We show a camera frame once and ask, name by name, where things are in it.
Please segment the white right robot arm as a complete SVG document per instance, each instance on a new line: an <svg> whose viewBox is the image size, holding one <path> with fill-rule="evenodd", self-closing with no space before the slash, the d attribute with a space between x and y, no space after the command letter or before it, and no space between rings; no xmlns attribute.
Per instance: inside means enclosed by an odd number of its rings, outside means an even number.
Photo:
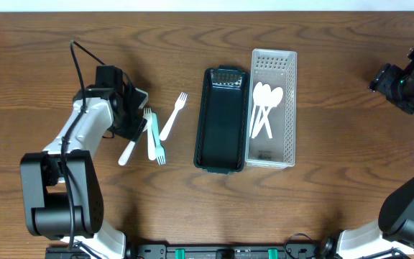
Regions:
<svg viewBox="0 0 414 259"><path fill-rule="evenodd" d="M369 85L386 100L414 114L414 48L409 64L384 64ZM320 258L409 258L414 255L414 177L391 193L379 217L355 230L329 237L319 248Z"/></svg>

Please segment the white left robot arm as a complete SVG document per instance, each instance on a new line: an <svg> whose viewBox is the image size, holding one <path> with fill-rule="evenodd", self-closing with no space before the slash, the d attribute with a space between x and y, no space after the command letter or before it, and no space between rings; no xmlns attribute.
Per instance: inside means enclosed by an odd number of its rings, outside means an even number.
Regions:
<svg viewBox="0 0 414 259"><path fill-rule="evenodd" d="M96 79L73 98L58 136L19 164L25 222L33 236L61 240L91 258L133 258L123 232L104 219L104 199L93 157L105 132L138 142L147 93L113 65L99 65Z"/></svg>

